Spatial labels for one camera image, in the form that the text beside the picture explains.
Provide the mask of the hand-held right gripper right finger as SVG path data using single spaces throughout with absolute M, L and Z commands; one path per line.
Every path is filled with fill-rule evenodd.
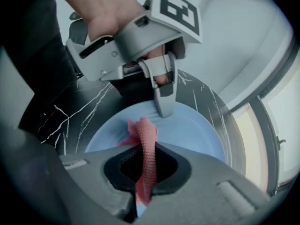
M 161 148 L 191 165 L 187 182 L 175 193 L 153 196 L 138 225 L 257 225 L 270 197 L 219 159 L 179 146 Z

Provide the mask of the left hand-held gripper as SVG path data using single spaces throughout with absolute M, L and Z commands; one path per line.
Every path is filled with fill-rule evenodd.
M 153 89 L 153 100 L 162 118 L 173 114 L 177 92 L 177 60 L 185 58 L 186 43 L 202 43 L 198 5 L 188 0 L 146 0 L 145 11 L 116 35 L 105 35 L 89 45 L 69 39 L 67 50 L 89 81 L 120 80 L 124 66 L 137 62 Z M 155 76 L 166 74 L 158 85 Z

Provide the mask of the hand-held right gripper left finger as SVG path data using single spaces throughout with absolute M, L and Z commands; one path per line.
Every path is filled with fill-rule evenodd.
M 44 146 L 47 171 L 70 225 L 130 225 L 137 219 L 135 181 L 126 175 L 140 148 L 124 146 L 59 156 Z

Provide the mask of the big blue plate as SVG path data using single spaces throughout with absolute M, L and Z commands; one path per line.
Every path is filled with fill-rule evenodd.
M 193 108 L 177 102 L 173 115 L 161 118 L 154 102 L 146 101 L 123 109 L 94 134 L 86 152 L 118 146 L 129 137 L 128 120 L 148 118 L 158 129 L 158 141 L 207 154 L 225 162 L 222 143 L 209 121 Z

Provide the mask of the pink cloth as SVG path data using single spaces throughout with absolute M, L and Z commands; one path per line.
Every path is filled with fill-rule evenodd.
M 151 201 L 152 188 L 157 183 L 157 166 L 155 144 L 158 139 L 158 129 L 147 118 L 139 121 L 127 121 L 128 138 L 118 143 L 122 145 L 138 145 L 142 147 L 142 174 L 135 184 L 136 203 L 148 206 Z

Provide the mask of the person's left hand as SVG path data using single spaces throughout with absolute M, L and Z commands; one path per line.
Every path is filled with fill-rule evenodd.
M 75 0 L 71 4 L 88 25 L 90 41 L 117 34 L 145 11 L 137 0 Z

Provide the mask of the black framed window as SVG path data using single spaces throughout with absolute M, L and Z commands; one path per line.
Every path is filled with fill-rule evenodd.
M 269 196 L 300 171 L 300 41 L 293 38 L 274 73 L 233 110 L 246 149 L 246 177 Z

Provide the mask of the person's black clothing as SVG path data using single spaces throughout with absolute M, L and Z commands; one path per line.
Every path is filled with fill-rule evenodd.
M 55 0 L 0 0 L 0 45 L 34 92 L 20 128 L 36 133 L 42 115 L 77 77 L 62 43 Z

